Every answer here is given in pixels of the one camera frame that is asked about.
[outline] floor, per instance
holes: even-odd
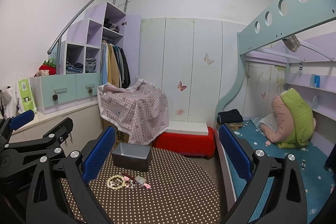
[[[223,219],[223,217],[227,214],[227,206],[226,206],[224,181],[218,151],[217,150],[215,151],[215,154],[211,159],[200,157],[189,157],[189,159],[191,159],[193,162],[198,164],[204,171],[206,171],[214,181],[215,185],[217,186],[217,191],[219,193],[219,203],[220,203],[219,219]]]

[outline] blue bedsheet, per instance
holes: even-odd
[[[327,160],[327,156],[312,143],[309,143],[307,147],[300,149],[280,149],[275,144],[267,146],[265,144],[267,138],[263,136],[261,131],[256,128],[252,121],[244,121],[244,123],[246,122],[248,124],[238,131],[235,131],[235,133],[238,137],[246,139],[253,149],[262,149],[269,156],[278,158],[284,158],[287,154],[295,155],[301,168],[307,197],[308,223],[310,223],[327,201],[335,184],[332,178],[333,173],[324,169],[324,163]],[[231,161],[228,161],[233,186],[236,196],[238,197],[246,185],[246,182],[238,177]],[[271,189],[272,182],[273,178],[269,178],[263,195],[260,198],[258,206],[250,221],[257,219],[260,216]]]

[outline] pink checkered cloth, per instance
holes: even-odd
[[[129,134],[129,143],[149,144],[168,128],[166,95],[141,78],[127,89],[99,86],[98,106],[103,119]]]

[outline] cardboard box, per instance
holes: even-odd
[[[106,121],[104,119],[103,119],[103,125],[104,125],[104,128],[107,126],[111,126],[114,128],[115,144],[113,145],[113,148],[115,148],[118,145],[118,143],[128,143],[129,135],[127,133],[124,133],[118,130],[118,128],[113,123]]]

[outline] plastic bag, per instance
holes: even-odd
[[[16,98],[16,89],[13,86],[3,86],[0,88],[0,112],[7,119],[15,117],[17,113],[18,99]]]

